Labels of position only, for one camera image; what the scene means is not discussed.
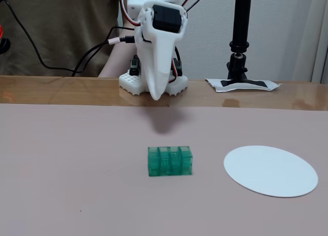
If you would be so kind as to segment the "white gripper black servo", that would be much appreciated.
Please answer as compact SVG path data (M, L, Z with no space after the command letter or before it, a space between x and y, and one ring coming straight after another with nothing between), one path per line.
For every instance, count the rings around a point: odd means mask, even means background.
M180 5L147 1L139 15L140 26L134 30L143 87L154 100L163 93L177 95L183 90L183 76L171 77L173 52L188 23L188 13Z

